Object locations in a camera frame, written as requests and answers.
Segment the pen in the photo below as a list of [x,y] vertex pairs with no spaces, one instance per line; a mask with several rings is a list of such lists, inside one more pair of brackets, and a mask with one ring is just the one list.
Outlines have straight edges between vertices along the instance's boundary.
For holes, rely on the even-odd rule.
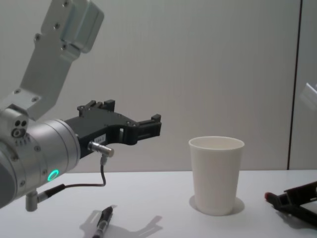
[[94,234],[93,238],[103,238],[105,235],[105,232],[108,228],[109,222],[111,220],[113,213],[113,208],[107,207],[106,209],[103,210],[100,219],[97,224],[97,231]]

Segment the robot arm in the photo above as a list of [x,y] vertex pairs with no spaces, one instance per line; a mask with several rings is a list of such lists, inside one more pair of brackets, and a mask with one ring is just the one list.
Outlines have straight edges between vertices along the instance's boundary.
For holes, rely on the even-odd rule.
[[0,104],[0,208],[27,195],[34,211],[42,201],[36,189],[81,158],[111,157],[108,144],[159,136],[160,115],[136,122],[115,113],[113,100],[79,106],[79,116],[66,121],[35,122],[56,103],[71,63],[91,49],[103,18],[90,0],[52,0],[22,83]]

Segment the white paper cup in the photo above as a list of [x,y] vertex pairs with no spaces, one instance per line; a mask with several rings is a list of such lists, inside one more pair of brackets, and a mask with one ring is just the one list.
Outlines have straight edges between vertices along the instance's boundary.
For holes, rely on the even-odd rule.
[[195,203],[208,215],[229,214],[234,206],[244,142],[220,136],[189,141]]

